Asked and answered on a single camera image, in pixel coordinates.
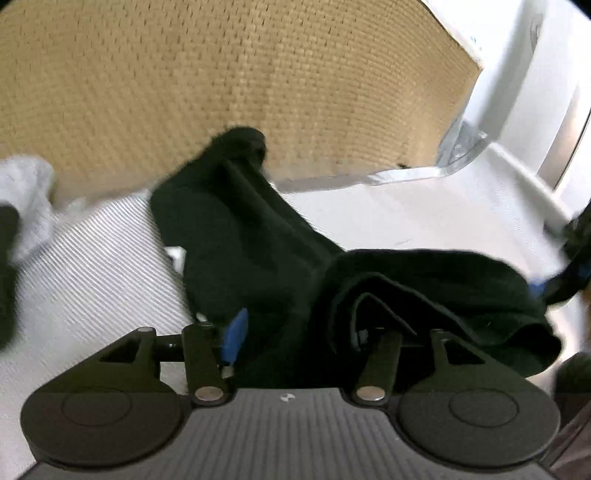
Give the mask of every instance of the laundry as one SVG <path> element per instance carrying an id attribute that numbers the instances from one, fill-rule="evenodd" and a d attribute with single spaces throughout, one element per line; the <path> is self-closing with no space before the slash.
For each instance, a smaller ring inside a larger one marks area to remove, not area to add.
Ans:
<path id="1" fill-rule="evenodd" d="M 376 319 L 417 341 L 450 330 L 524 376 L 557 358 L 546 305 L 511 267 L 472 252 L 343 252 L 267 182 L 265 153 L 262 133 L 231 129 L 150 200 L 165 246 L 186 251 L 193 317 L 225 328 L 248 310 L 237 386 L 342 386 L 339 371 L 363 362 L 363 335 L 347 332 Z"/>

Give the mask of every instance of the silver screw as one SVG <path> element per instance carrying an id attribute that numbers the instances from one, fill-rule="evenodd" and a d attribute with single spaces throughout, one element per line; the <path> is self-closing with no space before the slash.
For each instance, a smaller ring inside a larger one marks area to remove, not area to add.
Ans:
<path id="1" fill-rule="evenodd" d="M 223 397 L 223 390 L 218 387 L 201 387 L 195 392 L 195 397 L 201 401 L 216 401 Z"/>
<path id="2" fill-rule="evenodd" d="M 378 401 L 386 396 L 386 392 L 379 387 L 361 387 L 357 390 L 357 396 L 365 401 Z"/>

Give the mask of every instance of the blue tab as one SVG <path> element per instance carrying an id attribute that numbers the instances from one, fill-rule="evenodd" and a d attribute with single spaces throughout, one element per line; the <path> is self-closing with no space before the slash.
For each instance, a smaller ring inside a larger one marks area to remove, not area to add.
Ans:
<path id="1" fill-rule="evenodd" d="M 232 319 L 223 336 L 222 362 L 233 365 L 248 333 L 248 310 L 242 309 Z"/>
<path id="2" fill-rule="evenodd" d="M 544 293 L 544 290 L 546 289 L 546 282 L 542 281 L 539 283 L 530 283 L 528 287 L 530 288 L 531 295 L 537 299 Z"/>

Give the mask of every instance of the white wall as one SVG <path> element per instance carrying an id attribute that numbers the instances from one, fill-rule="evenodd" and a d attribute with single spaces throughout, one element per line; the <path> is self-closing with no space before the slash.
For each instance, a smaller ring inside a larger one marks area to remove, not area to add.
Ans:
<path id="1" fill-rule="evenodd" d="M 548 0 L 540 39 L 498 142 L 537 172 L 587 64 L 587 18 L 567 0 Z"/>
<path id="2" fill-rule="evenodd" d="M 581 212 L 591 200 L 591 125 L 587 125 L 571 163 L 556 188 L 556 195 L 571 210 Z"/>
<path id="3" fill-rule="evenodd" d="M 531 5 L 545 0 L 431 0 L 480 50 L 485 65 L 464 118 L 496 138 L 531 60 Z"/>

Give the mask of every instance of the woven basket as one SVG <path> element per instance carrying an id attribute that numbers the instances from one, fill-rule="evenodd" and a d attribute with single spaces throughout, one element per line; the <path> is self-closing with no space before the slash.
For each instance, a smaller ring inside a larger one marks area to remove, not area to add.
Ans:
<path id="1" fill-rule="evenodd" d="M 419 0 L 14 0 L 0 12 L 0 155 L 60 196 L 158 179 L 230 125 L 274 179 L 433 164 L 478 77 Z"/>

